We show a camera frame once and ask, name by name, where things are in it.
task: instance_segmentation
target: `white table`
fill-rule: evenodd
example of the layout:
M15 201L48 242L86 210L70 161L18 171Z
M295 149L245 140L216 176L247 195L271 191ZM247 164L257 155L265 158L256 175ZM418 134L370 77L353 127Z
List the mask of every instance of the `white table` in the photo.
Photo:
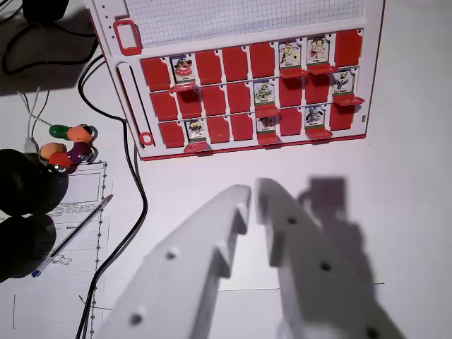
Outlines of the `white table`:
M349 220L341 226L341 239L333 241L341 244L349 233L355 236L350 246L356 246L357 234L362 234L362 249L356 253L367 255L374 282L384 283L377 285L376 298L407 338L449 338L452 5L447 0L422 2L387 1L366 139L140 162L148 217L107 271L109 304L103 306L114 304L153 245L222 189L253 186L256 178L270 177L297 196L309 188L310 177L333 176L347 182ZM105 66L85 92L97 107L123 115ZM17 95L0 97L2 148L22 150L27 117L20 111ZM121 125L91 111L76 88L53 90L42 116L54 124L87 123L99 130L95 146L114 180L113 249L141 211L124 159ZM35 136L39 144L52 140L41 125ZM256 224L254 208L249 233L238 241L232 278L221 290L227 291L218 298L212 339L278 338L278 276L268 267L264 231Z

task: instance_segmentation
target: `cartoon character picture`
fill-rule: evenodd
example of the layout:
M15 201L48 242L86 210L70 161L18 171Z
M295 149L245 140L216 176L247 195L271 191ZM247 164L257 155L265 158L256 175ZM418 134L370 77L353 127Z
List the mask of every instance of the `cartoon character picture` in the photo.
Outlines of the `cartoon character picture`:
M324 36L309 38L307 64L320 64L328 62L329 50L330 44Z
M177 83L185 83L195 80L191 70L193 62L186 55L172 57L171 64L173 66L174 78Z
M59 254L58 256L54 256L52 259L52 263L59 263L60 265L69 266L69 263L72 261L71 258L65 258L64 255Z
M276 130L276 118L256 118L257 133L270 133Z
M304 110L304 121L306 127L323 126L325 124L325 110L320 106L307 107Z
M280 69L300 66L300 50L296 42L280 43Z
M353 84L355 82L355 75L350 70L339 71L333 74L333 95L347 94L353 92Z
M205 141L206 129L203 120L191 120L185 123L190 142Z
M260 81L254 83L254 103L263 105L275 102L274 85L270 81Z

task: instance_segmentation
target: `red plastic clip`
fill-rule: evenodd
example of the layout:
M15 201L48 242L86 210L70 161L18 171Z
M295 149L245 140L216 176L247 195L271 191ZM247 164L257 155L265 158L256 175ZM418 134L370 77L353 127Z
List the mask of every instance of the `red plastic clip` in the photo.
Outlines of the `red plastic clip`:
M314 74L315 76L318 76L319 74L334 73L338 69L338 67L331 66L330 64L317 64L308 66L308 72L310 74Z
M149 132L143 132L140 133L140 142L144 145L144 146L152 146L154 145L154 138L153 135Z
M256 118L276 117L279 112L279 109L274 104L256 106Z
M311 140L318 140L318 139L327 139L331 138L333 135L330 131L327 131L325 127L314 127L312 129L306 129L306 135Z
M123 25L131 26L132 32L133 32L133 37L135 37L135 43L136 43L135 47L124 48L122 46L121 36L119 35L119 32L118 32L118 26L123 26ZM129 57L131 55L141 54L141 50L143 49L143 46L141 45L140 35L138 34L138 27L135 25L135 23L132 20L127 19L127 20L115 21L113 23L113 28L114 28L114 33L116 34L116 38L118 39L119 48L123 55Z
M259 145L273 145L275 143L280 143L281 139L278 138L276 133L259 133L257 135L257 141Z
M187 147L184 149L184 153L197 153L197 152L203 152L204 150L208 150L209 145L207 144L207 141L200 141L197 143L189 143Z
M301 67L296 67L293 69L280 69L281 78L298 78L300 76L307 76L308 72L302 69Z
M177 83L173 88L169 89L170 93L186 92L187 90L193 90L196 88L196 83L190 81L188 83Z
M336 95L333 102L340 106L356 106L364 102L361 97L356 97L354 94Z

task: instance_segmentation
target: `white plastic frame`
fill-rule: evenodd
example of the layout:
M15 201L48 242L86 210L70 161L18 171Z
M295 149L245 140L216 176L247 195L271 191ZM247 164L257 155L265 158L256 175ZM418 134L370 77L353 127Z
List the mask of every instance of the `white plastic frame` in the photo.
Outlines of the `white plastic frame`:
M119 44L117 38L115 37L114 31L112 29L113 22L120 18L127 18L128 11L124 0L85 0L86 6L90 10L90 14L92 16L94 25L96 27L96 31L99 36L100 44L102 45L103 52L105 54L105 58L108 63L108 67L110 68L110 73L112 75L112 80L117 89L117 94L121 101L124 113L128 121L141 121L141 125L144 125L144 122L147 123L150 132L153 135L155 145L144 146L141 144L139 140L139 133L143 133L140 127L134 128L133 124L131 124L131 132L133 135L133 139L135 140L138 146L138 152L141 158L147 157L171 157L178 156L183 154L183 150L181 148L167 148L163 143L162 136L160 135L160 129L158 128L159 121L155 116L152 102L150 101L150 91L146 84L143 71L141 68L141 59L147 59L151 57L165 57L165 61L170 62L167 57L176 54L189 54L194 52L200 52L203 50L218 50L218 55L222 59L221 49L224 47L231 46L246 46L246 53L248 55L248 63L249 63L249 76L248 81L252 84L252 74L251 74L251 64L249 58L249 45L257 42L274 42L274 46L278 47L278 42L282 40L293 40L298 39L298 42L302 46L302 67L306 69L306 57L305 53L307 50L307 38L312 35L322 35L322 34L332 34L332 37L328 37L331 40L330 44L330 64L334 66L334 50L335 50L335 32L342 30L352 30L356 29L362 30L363 41L362 41L362 51L361 51L361 59L359 61L359 76L357 76L357 80L355 82L355 95L362 97L365 101L362 105L357 107L358 112L353 121L351 129L343 130L343 131L334 131L334 138L342 138L342 137L353 137L353 136L362 136L366 133L367 130L367 117L369 114L369 104L371 101L371 92L372 86L374 82L374 73L376 67L376 56L378 52L379 45L379 36L381 29L381 20L383 14L383 5L384 0L372 0L365 1L363 8L363 16L361 18L353 18L339 21L331 21L326 23L317 23L313 25L303 25L295 28L283 28L279 30L271 30L266 32L255 32L243 35L231 37L221 37L215 38L211 40L202 40L198 42L185 42L181 44L160 46L160 47L152 47L143 49L141 54L132 55L132 56L124 56L121 53L119 48ZM135 83L131 83L131 81L124 81L119 77L119 72L117 71L117 67L120 63L126 63L130 66L133 71L133 75L135 77L136 87L138 87L138 94L141 97L141 101L143 103L144 112L146 112L145 116L137 117L140 112L132 112L131 106L128 103L127 95L125 90L128 92L130 88L135 87ZM275 68L275 76L279 74L279 69ZM222 67L222 83L225 83L225 72ZM303 101L302 106L306 105L305 101L305 90L303 89ZM328 103L332 101L331 90L328 96ZM294 142L303 142L308 141L309 139L302 133L296 138L292 138ZM252 147L259 146L256 135L252 141L231 141L229 143L216 143L210 144L210 148L212 150L222 150L227 148L238 148L238 147Z

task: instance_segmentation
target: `paper sheet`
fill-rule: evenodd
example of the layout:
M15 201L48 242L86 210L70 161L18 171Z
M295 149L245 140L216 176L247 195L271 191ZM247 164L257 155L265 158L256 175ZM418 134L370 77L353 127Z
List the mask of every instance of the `paper sheet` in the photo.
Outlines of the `paper sheet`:
M126 0L144 47L359 18L364 0Z
M111 193L103 162L79 166L69 175L63 201L50 213L56 229L54 248ZM98 213L38 278L8 279L0 284L2 339L74 338L83 302L97 267L107 255L109 219ZM95 305L103 304L105 282L97 284ZM88 338L102 325L103 310L91 309Z

